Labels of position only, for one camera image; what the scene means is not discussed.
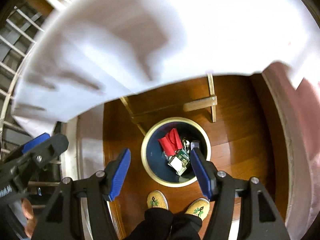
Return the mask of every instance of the trash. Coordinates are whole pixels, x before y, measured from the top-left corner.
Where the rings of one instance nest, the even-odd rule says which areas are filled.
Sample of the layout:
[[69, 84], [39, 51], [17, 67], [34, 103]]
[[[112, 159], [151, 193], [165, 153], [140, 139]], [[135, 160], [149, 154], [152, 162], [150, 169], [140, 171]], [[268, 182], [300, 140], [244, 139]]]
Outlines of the trash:
[[177, 156], [172, 157], [168, 164], [176, 170], [176, 173], [179, 176], [181, 176], [187, 169], [186, 162], [183, 162]]
[[191, 144], [191, 151], [193, 148], [199, 148], [200, 149], [200, 141], [192, 141]]
[[178, 131], [173, 128], [163, 138], [158, 139], [163, 148], [162, 158], [168, 161], [168, 165], [175, 169], [181, 176], [190, 167], [190, 152], [194, 147], [199, 148], [199, 141], [193, 140], [191, 143], [188, 136], [180, 139]]
[[167, 156], [175, 155], [177, 150], [182, 149], [182, 143], [176, 128], [173, 128], [165, 137], [158, 140]]
[[191, 149], [190, 149], [190, 142], [187, 140], [186, 137], [182, 138], [182, 145], [183, 145], [183, 149], [190, 154]]
[[183, 183], [183, 182], [186, 182], [188, 180], [189, 180], [188, 178], [184, 178], [182, 176], [179, 177], [179, 183]]
[[189, 155], [185, 152], [185, 150], [181, 149], [177, 152], [176, 156], [171, 158], [168, 165], [174, 168], [176, 173], [181, 176], [182, 173], [184, 173], [190, 166]]

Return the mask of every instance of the red bag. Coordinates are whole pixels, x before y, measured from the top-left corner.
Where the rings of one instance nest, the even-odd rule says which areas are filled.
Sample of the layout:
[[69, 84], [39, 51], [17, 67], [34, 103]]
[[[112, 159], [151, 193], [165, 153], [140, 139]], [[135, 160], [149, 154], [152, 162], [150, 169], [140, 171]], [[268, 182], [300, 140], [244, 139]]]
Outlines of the red bag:
[[163, 138], [158, 140], [167, 156], [175, 155], [176, 150], [182, 149], [182, 143], [176, 128], [173, 128]]

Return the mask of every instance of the screw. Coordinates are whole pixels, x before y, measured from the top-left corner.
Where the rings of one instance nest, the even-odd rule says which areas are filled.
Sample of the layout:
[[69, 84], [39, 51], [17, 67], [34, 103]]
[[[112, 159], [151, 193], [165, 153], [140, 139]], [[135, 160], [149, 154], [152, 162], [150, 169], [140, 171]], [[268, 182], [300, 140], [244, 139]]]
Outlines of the screw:
[[218, 172], [217, 172], [217, 175], [218, 175], [219, 177], [221, 177], [221, 178], [224, 178], [227, 174], [226, 174], [225, 171], [218, 171]]
[[102, 178], [102, 177], [104, 176], [104, 171], [97, 171], [97, 172], [96, 172], [96, 176], [97, 176], [98, 178]]
[[71, 178], [65, 177], [65, 178], [63, 178], [62, 183], [63, 184], [68, 184], [70, 181], [71, 181]]
[[258, 184], [258, 183], [259, 183], [259, 179], [256, 178], [256, 177], [252, 177], [250, 180], [251, 180], [251, 182], [252, 182], [253, 184]]
[[37, 156], [37, 162], [39, 162], [39, 163], [42, 162], [42, 156], [41, 155]]

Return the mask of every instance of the hand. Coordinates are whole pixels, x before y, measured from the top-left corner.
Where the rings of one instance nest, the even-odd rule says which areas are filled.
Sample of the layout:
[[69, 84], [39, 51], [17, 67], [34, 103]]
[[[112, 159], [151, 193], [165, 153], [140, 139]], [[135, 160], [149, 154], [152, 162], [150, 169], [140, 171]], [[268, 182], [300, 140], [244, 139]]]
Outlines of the hand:
[[33, 231], [35, 230], [37, 221], [33, 215], [32, 205], [26, 198], [22, 199], [22, 212], [28, 219], [28, 222], [24, 227], [24, 232], [26, 233], [27, 237], [31, 238], [33, 235]]

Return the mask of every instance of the black pants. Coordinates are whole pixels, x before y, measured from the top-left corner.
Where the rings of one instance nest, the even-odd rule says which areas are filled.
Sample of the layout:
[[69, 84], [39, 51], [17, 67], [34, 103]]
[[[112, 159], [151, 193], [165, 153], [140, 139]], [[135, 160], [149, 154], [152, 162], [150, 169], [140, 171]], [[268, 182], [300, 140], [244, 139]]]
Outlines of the black pants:
[[150, 208], [144, 219], [125, 240], [166, 240], [170, 230], [170, 240], [200, 240], [202, 220], [194, 215], [173, 215], [163, 208]]

